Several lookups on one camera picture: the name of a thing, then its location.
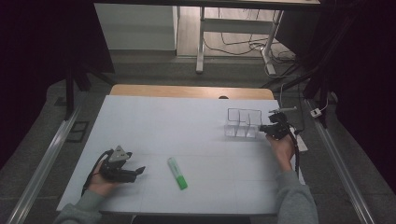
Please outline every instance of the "metal rail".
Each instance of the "metal rail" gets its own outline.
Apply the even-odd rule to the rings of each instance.
[[[306,100],[305,103],[309,110],[316,108],[313,100]],[[337,146],[332,140],[332,136],[329,134],[327,129],[322,127],[320,121],[317,119],[315,120],[315,126],[317,127],[319,135],[329,153],[330,158],[332,159],[332,164],[334,165],[335,170],[343,182],[346,193],[349,195],[350,201],[355,207],[356,213],[361,220],[361,223],[374,224],[375,221],[370,209],[367,206],[366,201],[364,201],[364,198],[361,196],[361,191],[359,190],[358,186],[356,186],[350,172],[348,171]]]
[[[49,144],[49,148],[44,154],[43,159],[38,164],[35,173],[33,174],[22,196],[20,197],[20,200],[12,211],[11,216],[8,218],[7,224],[23,223],[26,219],[33,203],[35,202],[38,192],[41,190],[50,172],[50,169],[52,168],[52,165],[55,162],[62,145],[64,144],[66,136],[70,132],[78,116],[78,113],[81,110],[82,102],[85,100],[86,96],[87,93],[81,93],[79,99],[77,100],[76,109],[71,114],[70,119],[64,120],[62,122],[58,132],[55,134],[52,142]]]

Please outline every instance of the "transparent box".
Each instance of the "transparent box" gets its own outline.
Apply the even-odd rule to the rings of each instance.
[[[260,110],[229,108],[224,134],[233,137],[255,138],[262,125]]]

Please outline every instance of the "robotic hand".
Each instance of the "robotic hand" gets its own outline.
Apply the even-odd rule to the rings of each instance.
[[[146,168],[145,166],[143,166],[135,171],[122,170],[122,166],[127,160],[131,158],[132,152],[125,152],[121,146],[117,146],[116,150],[110,149],[109,151],[104,152],[102,156],[97,160],[96,164],[93,166],[83,186],[81,196],[90,185],[92,176],[96,175],[93,173],[93,171],[105,155],[107,155],[107,158],[105,158],[105,160],[102,162],[98,174],[100,174],[104,179],[111,182],[134,183],[136,177],[143,174]]]
[[[284,113],[275,112],[268,118],[274,124],[260,126],[260,132],[265,132],[273,136],[276,140],[282,139],[284,136],[290,133],[288,118],[286,118],[286,115]]]
[[[286,115],[284,113],[282,113],[280,111],[280,109],[270,111],[270,112],[273,112],[274,114],[268,118],[274,124],[260,126],[260,132],[265,132],[265,133],[273,136],[276,140],[282,139],[286,135],[290,135],[291,140],[293,141],[294,150],[295,150],[294,151],[294,155],[295,155],[294,170],[298,176],[299,175],[299,166],[300,166],[300,150],[298,148],[296,136],[300,131],[295,131],[294,132],[295,136],[294,136],[294,134],[290,130],[290,127],[292,127],[292,125],[290,125],[288,123],[288,118],[286,117]]]

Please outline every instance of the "white table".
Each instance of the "white table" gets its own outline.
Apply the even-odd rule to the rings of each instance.
[[[276,159],[264,135],[224,135],[228,108],[259,109],[269,124],[275,100],[106,97],[58,210],[76,203],[95,161],[121,145],[134,154],[123,169],[146,166],[134,183],[118,186],[102,211],[166,215],[274,214]],[[175,157],[189,186],[180,190],[167,166]]]

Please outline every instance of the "black cable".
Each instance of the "black cable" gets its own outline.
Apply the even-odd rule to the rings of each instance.
[[[92,177],[93,177],[93,172],[95,171],[96,166],[99,164],[99,162],[101,161],[101,159],[102,159],[105,155],[109,156],[110,153],[111,153],[112,151],[113,151],[113,149],[110,149],[109,151],[104,152],[104,153],[99,157],[99,159],[96,161],[96,163],[95,163],[95,165],[93,166],[91,172],[90,172],[90,173],[88,174],[88,176],[87,176],[87,180],[85,181],[84,185],[82,186],[81,197],[82,197],[82,195],[84,195],[85,190],[88,189],[88,186],[89,186],[90,183],[91,183],[91,179],[92,179]]]
[[[246,10],[248,10],[248,14],[247,14],[247,18],[246,18],[246,20],[247,20],[247,19],[250,19],[251,12],[253,11],[253,9],[244,9],[244,11],[246,11]]]
[[[251,11],[252,11],[252,10],[249,11],[249,15],[248,15],[247,19],[250,18]],[[220,19],[220,18],[222,18],[222,15],[221,15],[221,12],[220,12],[220,8],[218,8],[218,12],[219,12],[218,14],[219,14],[219,19]],[[256,20],[259,18],[259,14],[260,14],[260,9],[257,11]],[[246,44],[246,43],[249,43],[250,49],[256,49],[257,47],[262,47],[262,46],[265,47],[265,44],[264,44],[264,43],[260,43],[260,42],[259,42],[259,43],[255,43],[255,42],[256,42],[256,41],[262,41],[262,40],[267,40],[267,39],[268,39],[268,38],[262,38],[262,39],[252,40],[251,38],[253,37],[253,35],[250,35],[250,38],[249,38],[248,41],[226,43],[225,40],[224,40],[223,33],[220,33],[220,35],[221,35],[221,40],[222,40],[222,42],[223,42],[224,45],[229,46],[229,45],[237,45],[237,44]]]
[[[277,78],[283,78],[283,77],[288,77],[291,73],[293,73],[295,70],[297,70],[301,65],[299,63],[294,63],[292,64],[285,72],[283,72],[279,77]],[[263,84],[260,89],[263,88],[267,88],[269,85],[271,85],[272,83],[274,83],[277,78],[272,79],[270,81],[268,81],[267,83]]]
[[[204,39],[204,43],[205,43],[205,45],[206,45],[209,49],[221,51],[221,52],[228,53],[228,54],[232,54],[232,55],[243,55],[243,54],[250,53],[251,51],[254,50],[254,49],[250,49],[250,50],[248,50],[248,51],[246,51],[246,52],[242,52],[242,53],[232,53],[232,52],[229,52],[229,51],[226,51],[226,50],[223,50],[223,49],[213,49],[213,48],[210,48],[210,47],[206,44],[205,39]]]
[[[296,134],[296,136],[297,136],[298,133],[300,133],[303,130],[305,130],[305,120],[304,120],[304,113],[303,113],[303,105],[301,104],[301,97],[300,97],[300,83],[297,84],[297,92],[298,92],[298,101],[299,101],[299,104],[300,104],[300,112],[301,112],[301,120],[303,122],[303,128],[301,130],[296,130],[294,132],[294,134]]]
[[[278,54],[277,54],[277,57],[274,55],[274,53],[270,50],[270,53],[271,53],[271,55],[270,55],[270,58],[273,60],[273,61],[275,61],[276,63],[295,63],[296,62],[296,60],[295,59],[290,59],[290,58],[288,58],[288,59],[282,59],[282,58],[280,58],[280,54],[281,53],[285,53],[285,52],[291,52],[291,50],[284,50],[284,51],[280,51]]]
[[[290,129],[288,129],[289,131],[289,136],[291,137],[291,141],[294,144],[294,155],[295,155],[295,162],[294,162],[294,171],[297,174],[297,177],[299,177],[299,170],[300,170],[300,149],[298,148],[298,144],[297,144],[297,134],[295,133],[295,137],[294,134],[291,132]]]

